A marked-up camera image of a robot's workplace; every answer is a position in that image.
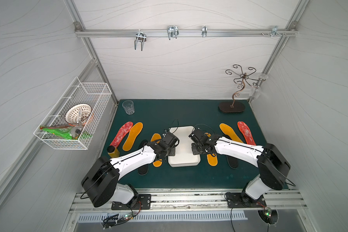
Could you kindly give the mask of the clear drinking glass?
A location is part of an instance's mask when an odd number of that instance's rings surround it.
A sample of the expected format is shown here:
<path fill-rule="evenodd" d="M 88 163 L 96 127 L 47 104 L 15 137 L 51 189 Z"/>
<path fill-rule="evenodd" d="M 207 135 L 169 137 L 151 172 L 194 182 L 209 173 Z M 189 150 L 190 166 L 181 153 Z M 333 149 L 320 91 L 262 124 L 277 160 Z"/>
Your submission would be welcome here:
<path fill-rule="evenodd" d="M 135 112 L 134 103 L 132 100 L 126 100 L 122 103 L 122 107 L 127 115 L 133 115 Z"/>

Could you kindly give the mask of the right metal bracket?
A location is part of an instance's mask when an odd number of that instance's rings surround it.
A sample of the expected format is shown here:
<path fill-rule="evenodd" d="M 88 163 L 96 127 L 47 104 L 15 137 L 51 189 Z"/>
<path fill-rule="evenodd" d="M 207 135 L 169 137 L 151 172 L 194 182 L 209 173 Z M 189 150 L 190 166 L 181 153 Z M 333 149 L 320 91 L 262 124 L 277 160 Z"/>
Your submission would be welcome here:
<path fill-rule="evenodd" d="M 287 34 L 286 33 L 281 33 L 279 30 L 278 30 L 278 26 L 274 26 L 271 31 L 269 33 L 261 33 L 262 36 L 268 36 L 270 38 L 273 38 L 273 37 L 284 37 L 286 36 Z"/>

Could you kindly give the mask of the fuzzy yellow insole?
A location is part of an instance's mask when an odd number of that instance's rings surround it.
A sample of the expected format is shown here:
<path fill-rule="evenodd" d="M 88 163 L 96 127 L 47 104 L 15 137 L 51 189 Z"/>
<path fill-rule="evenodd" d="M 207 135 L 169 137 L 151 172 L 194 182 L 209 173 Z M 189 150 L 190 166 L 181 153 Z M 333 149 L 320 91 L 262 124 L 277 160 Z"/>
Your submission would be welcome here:
<path fill-rule="evenodd" d="M 218 159 L 216 153 L 207 154 L 207 162 L 210 166 L 215 167 L 218 164 Z"/>
<path fill-rule="evenodd" d="M 153 136 L 151 137 L 152 142 L 159 140 L 159 139 L 161 139 L 161 135 L 158 133 L 153 134 Z M 154 167 L 160 167 L 161 165 L 162 165 L 162 159 L 158 159 L 158 160 L 153 162 Z"/>

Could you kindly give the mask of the red insole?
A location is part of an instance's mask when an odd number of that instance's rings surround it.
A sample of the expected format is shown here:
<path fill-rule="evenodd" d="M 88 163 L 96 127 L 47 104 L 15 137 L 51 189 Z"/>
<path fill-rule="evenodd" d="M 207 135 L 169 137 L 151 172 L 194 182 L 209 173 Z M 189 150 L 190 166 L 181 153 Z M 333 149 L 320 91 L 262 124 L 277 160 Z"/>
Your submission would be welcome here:
<path fill-rule="evenodd" d="M 117 135 L 115 136 L 115 138 L 111 142 L 110 146 L 114 146 L 115 148 L 117 148 L 120 145 L 122 139 L 130 132 L 132 127 L 133 127 L 133 122 L 128 121 L 127 123 L 125 123 L 119 129 Z"/>
<path fill-rule="evenodd" d="M 242 122 L 242 121 L 239 121 L 239 122 L 237 123 L 237 126 L 238 126 L 240 132 L 242 133 L 242 135 L 244 136 L 244 139 L 245 139 L 246 143 L 247 143 L 248 145 L 253 145 L 253 146 L 255 146 L 256 143 L 255 143 L 255 141 L 254 141 L 254 138 L 253 138 L 253 136 L 252 136 L 251 130 L 250 130 L 250 128 L 248 127 L 248 125 L 247 125 L 246 123 Z"/>

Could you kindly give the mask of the white storage box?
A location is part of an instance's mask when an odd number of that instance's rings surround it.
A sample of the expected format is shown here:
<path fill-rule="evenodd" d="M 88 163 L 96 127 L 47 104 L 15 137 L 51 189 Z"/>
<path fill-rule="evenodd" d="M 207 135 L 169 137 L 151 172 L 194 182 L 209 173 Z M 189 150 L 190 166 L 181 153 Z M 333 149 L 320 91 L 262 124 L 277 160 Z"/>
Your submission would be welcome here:
<path fill-rule="evenodd" d="M 191 146 L 193 141 L 189 138 L 193 129 L 193 126 L 169 129 L 169 132 L 179 139 L 179 145 L 175 148 L 175 155 L 168 158 L 168 163 L 171 167 L 197 166 L 200 163 L 200 155 L 193 154 Z"/>

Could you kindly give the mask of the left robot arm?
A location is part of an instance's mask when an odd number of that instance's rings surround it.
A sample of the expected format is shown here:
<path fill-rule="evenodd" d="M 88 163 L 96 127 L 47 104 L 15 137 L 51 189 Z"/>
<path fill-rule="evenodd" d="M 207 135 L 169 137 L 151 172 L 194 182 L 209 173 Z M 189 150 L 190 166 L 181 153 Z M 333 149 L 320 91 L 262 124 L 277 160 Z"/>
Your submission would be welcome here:
<path fill-rule="evenodd" d="M 139 194 L 131 185 L 122 185 L 119 180 L 128 173 L 167 157 L 172 149 L 179 145 L 179 139 L 172 133 L 153 142 L 148 142 L 141 149 L 118 158 L 98 158 L 81 181 L 94 207 L 101 207 L 110 200 L 128 205 L 137 204 Z"/>

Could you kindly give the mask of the left red insole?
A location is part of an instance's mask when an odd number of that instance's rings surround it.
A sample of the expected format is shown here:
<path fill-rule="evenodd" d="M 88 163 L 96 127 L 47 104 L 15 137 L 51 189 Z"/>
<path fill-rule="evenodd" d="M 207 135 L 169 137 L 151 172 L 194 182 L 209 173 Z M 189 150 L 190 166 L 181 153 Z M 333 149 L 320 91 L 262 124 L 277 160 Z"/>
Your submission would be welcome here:
<path fill-rule="evenodd" d="M 125 123 L 119 129 L 117 135 L 115 136 L 115 138 L 111 142 L 110 146 L 114 146 L 115 148 L 117 148 L 120 145 L 122 139 L 130 132 L 132 127 L 133 127 L 133 122 L 128 121 L 127 123 Z"/>

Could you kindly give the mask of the yellow juice bottle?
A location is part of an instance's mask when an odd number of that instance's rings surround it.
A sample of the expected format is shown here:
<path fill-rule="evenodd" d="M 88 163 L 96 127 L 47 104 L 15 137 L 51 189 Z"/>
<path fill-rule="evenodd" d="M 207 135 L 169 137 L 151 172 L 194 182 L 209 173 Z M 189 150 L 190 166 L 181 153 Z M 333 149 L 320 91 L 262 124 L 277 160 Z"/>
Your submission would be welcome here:
<path fill-rule="evenodd" d="M 107 148 L 107 153 L 110 156 L 110 158 L 118 158 L 120 156 L 120 152 L 118 151 L 118 149 L 112 145 L 110 145 Z"/>

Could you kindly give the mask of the left orange insole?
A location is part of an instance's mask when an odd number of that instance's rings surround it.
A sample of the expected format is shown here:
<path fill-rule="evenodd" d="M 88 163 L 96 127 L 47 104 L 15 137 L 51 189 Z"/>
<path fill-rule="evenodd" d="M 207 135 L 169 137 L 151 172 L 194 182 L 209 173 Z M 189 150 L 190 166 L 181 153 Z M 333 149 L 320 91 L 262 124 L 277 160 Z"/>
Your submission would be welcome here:
<path fill-rule="evenodd" d="M 130 151 L 134 145 L 134 142 L 136 140 L 136 138 L 138 137 L 138 135 L 140 134 L 140 132 L 143 129 L 143 123 L 142 122 L 137 122 L 136 124 L 134 124 L 132 126 L 132 128 L 129 131 L 128 134 L 128 138 L 126 139 L 122 149 L 123 151 Z"/>

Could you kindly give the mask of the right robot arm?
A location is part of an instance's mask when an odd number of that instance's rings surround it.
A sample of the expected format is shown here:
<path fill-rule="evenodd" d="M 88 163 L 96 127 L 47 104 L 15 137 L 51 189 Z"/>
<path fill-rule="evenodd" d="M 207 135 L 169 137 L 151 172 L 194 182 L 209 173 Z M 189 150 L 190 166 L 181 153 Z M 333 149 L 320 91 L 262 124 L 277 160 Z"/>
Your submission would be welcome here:
<path fill-rule="evenodd" d="M 194 129 L 189 138 L 196 154 L 225 155 L 258 168 L 259 174 L 242 191 L 250 200 L 257 201 L 269 190 L 284 188 L 291 166 L 275 145 L 248 145 L 218 134 L 209 136 L 201 129 Z"/>

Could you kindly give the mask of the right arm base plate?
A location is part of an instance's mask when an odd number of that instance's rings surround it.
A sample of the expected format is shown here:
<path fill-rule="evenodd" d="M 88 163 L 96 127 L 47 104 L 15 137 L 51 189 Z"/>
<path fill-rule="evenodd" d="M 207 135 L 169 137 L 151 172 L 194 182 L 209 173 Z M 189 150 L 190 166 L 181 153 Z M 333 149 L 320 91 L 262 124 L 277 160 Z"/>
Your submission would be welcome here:
<path fill-rule="evenodd" d="M 262 196 L 258 200 L 254 200 L 245 193 L 226 192 L 224 198 L 228 208 L 265 208 L 266 203 Z"/>

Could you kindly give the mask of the left metal hook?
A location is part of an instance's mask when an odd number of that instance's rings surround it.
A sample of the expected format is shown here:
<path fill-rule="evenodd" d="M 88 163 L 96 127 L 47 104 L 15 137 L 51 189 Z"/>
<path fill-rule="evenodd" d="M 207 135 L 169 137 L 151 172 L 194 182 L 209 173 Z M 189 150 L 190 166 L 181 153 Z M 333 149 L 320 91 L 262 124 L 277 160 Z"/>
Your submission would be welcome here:
<path fill-rule="evenodd" d="M 144 44 L 147 41 L 147 35 L 141 31 L 139 31 L 135 35 L 135 40 L 134 40 L 134 49 L 137 50 L 138 45 L 141 47 L 141 51 L 143 51 Z"/>

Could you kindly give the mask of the green plastic toy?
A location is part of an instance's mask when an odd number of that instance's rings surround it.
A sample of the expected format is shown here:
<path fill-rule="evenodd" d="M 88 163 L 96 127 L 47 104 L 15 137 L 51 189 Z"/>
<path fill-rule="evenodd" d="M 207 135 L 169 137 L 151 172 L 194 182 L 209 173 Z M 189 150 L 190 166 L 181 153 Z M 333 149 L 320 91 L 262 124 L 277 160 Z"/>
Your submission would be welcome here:
<path fill-rule="evenodd" d="M 39 129 L 66 140 L 89 139 L 93 137 L 92 134 L 88 133 L 87 131 L 84 131 L 84 127 L 82 126 L 41 126 Z"/>

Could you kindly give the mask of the black insole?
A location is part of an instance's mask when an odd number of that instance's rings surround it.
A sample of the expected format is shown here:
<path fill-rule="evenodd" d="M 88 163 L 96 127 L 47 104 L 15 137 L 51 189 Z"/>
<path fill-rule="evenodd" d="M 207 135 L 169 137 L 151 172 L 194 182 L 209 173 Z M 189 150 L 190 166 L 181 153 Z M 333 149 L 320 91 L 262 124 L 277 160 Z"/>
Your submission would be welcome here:
<path fill-rule="evenodd" d="M 236 169 L 239 166 L 239 162 L 237 158 L 227 156 L 227 162 L 232 169 Z"/>
<path fill-rule="evenodd" d="M 148 143 L 148 140 L 141 141 L 141 143 L 139 145 L 139 149 L 143 148 L 147 143 Z M 138 174 L 140 176 L 144 176 L 147 173 L 148 173 L 148 164 L 145 164 L 145 165 L 138 168 Z"/>

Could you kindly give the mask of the middle metal hook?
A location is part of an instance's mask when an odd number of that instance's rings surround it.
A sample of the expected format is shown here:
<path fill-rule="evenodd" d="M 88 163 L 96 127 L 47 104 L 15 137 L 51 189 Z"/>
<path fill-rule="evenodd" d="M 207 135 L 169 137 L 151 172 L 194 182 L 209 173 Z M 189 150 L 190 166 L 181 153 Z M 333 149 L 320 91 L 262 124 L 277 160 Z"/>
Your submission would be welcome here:
<path fill-rule="evenodd" d="M 177 39 L 179 35 L 179 30 L 178 26 L 169 26 L 167 27 L 167 34 L 168 34 L 168 39 L 171 40 L 172 38 Z"/>

